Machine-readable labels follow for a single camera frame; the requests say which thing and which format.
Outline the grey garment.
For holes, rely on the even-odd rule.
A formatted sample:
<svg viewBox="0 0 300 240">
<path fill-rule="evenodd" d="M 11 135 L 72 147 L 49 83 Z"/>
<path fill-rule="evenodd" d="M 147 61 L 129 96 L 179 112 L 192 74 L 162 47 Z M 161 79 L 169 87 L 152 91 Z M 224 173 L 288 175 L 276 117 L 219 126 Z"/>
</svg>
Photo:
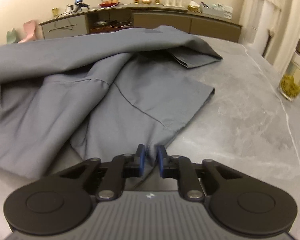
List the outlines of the grey garment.
<svg viewBox="0 0 300 240">
<path fill-rule="evenodd" d="M 173 27 L 0 46 L 0 168 L 43 176 L 66 143 L 105 161 L 168 146 L 215 89 L 186 75 L 222 60 Z"/>
</svg>

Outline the glass tea bottle gold lid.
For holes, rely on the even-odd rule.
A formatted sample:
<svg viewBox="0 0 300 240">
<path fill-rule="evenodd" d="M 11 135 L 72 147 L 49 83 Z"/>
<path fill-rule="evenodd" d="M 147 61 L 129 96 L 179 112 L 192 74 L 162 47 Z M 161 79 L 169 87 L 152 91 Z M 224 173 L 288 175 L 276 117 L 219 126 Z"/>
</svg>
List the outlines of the glass tea bottle gold lid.
<svg viewBox="0 0 300 240">
<path fill-rule="evenodd" d="M 293 101 L 300 94 L 300 39 L 280 80 L 278 90 L 288 101 Z"/>
</svg>

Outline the green plastic chair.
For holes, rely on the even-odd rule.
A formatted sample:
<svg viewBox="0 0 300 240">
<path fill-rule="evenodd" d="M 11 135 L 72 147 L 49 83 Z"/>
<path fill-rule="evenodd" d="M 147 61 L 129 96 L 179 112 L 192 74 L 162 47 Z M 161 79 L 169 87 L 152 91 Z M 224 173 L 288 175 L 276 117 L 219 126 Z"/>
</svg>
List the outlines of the green plastic chair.
<svg viewBox="0 0 300 240">
<path fill-rule="evenodd" d="M 19 36 L 17 31 L 13 28 L 11 31 L 6 33 L 6 43 L 14 44 L 19 42 Z"/>
</svg>

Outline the pink plastic chair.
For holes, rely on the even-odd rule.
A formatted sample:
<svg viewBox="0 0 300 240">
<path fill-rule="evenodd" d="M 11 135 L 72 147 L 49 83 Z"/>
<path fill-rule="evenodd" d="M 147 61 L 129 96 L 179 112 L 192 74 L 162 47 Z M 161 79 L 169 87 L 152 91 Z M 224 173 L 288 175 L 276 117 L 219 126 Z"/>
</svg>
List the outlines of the pink plastic chair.
<svg viewBox="0 0 300 240">
<path fill-rule="evenodd" d="M 36 22 L 35 20 L 27 21 L 23 24 L 23 28 L 26 34 L 26 37 L 20 40 L 18 43 L 25 43 L 29 41 L 35 41 L 36 36 Z"/>
</svg>

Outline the long grey TV cabinet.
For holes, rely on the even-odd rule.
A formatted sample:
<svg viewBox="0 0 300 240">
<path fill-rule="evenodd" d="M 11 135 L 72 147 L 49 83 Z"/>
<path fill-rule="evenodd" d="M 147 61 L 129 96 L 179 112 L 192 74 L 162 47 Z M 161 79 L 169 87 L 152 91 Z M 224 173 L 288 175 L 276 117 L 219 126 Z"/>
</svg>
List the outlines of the long grey TV cabinet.
<svg viewBox="0 0 300 240">
<path fill-rule="evenodd" d="M 189 34 L 238 42 L 242 27 L 229 19 L 164 5 L 128 4 L 57 16 L 39 24 L 43 38 L 112 33 L 129 28 L 172 26 Z"/>
</svg>

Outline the white box of items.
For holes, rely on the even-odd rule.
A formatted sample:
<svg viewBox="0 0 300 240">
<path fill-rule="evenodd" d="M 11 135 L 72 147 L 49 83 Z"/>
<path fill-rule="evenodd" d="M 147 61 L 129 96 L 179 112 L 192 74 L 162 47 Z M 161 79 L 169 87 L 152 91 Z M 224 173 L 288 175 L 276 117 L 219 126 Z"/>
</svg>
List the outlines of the white box of items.
<svg viewBox="0 0 300 240">
<path fill-rule="evenodd" d="M 203 14 L 226 18 L 228 20 L 232 19 L 233 8 L 221 3 L 206 4 L 204 2 L 201 2 L 200 10 Z"/>
</svg>

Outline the white curtain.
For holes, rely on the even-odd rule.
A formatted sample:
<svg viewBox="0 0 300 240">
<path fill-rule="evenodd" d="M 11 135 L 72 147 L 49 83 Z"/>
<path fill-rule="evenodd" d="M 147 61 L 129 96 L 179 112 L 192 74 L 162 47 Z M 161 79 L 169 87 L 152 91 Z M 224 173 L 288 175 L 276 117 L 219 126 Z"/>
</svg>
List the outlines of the white curtain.
<svg viewBox="0 0 300 240">
<path fill-rule="evenodd" d="M 263 56 L 277 72 L 289 61 L 300 24 L 292 26 L 298 16 L 300 0 L 244 0 L 239 23 L 239 43 Z"/>
</svg>

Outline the red fruit plate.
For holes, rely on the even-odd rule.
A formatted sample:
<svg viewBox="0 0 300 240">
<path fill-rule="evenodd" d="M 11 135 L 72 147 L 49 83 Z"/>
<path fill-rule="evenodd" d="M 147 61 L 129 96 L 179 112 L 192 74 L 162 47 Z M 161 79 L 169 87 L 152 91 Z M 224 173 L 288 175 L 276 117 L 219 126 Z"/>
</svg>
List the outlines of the red fruit plate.
<svg viewBox="0 0 300 240">
<path fill-rule="evenodd" d="M 119 0 L 107 0 L 100 3 L 99 6 L 102 8 L 110 8 L 110 7 L 117 6 L 119 3 L 120 3 Z"/>
</svg>

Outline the gold tissue box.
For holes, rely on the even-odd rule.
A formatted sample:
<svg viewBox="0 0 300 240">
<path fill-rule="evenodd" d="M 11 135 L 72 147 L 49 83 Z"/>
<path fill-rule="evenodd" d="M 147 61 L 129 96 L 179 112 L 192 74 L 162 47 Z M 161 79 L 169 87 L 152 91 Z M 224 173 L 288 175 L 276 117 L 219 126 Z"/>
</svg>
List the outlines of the gold tissue box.
<svg viewBox="0 0 300 240">
<path fill-rule="evenodd" d="M 189 2 L 187 9 L 191 12 L 198 12 L 198 13 L 201 12 L 200 5 L 194 1 Z"/>
</svg>

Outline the clear glass cups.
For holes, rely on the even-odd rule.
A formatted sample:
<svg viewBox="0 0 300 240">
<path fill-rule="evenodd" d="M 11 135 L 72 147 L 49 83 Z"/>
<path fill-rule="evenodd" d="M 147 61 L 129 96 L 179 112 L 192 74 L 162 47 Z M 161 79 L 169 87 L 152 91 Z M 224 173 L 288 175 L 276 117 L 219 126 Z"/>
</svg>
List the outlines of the clear glass cups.
<svg viewBox="0 0 300 240">
<path fill-rule="evenodd" d="M 162 5 L 170 7 L 186 7 L 186 0 L 162 0 Z"/>
</svg>

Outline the gold ornaments on cabinet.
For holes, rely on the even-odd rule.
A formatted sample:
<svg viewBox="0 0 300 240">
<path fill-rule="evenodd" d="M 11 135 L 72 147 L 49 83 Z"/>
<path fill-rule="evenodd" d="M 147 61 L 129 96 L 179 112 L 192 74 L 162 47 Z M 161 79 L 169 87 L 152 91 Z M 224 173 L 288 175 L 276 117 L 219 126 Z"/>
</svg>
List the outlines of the gold ornaments on cabinet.
<svg viewBox="0 0 300 240">
<path fill-rule="evenodd" d="M 160 4 L 160 0 L 134 0 L 134 4 Z"/>
</svg>

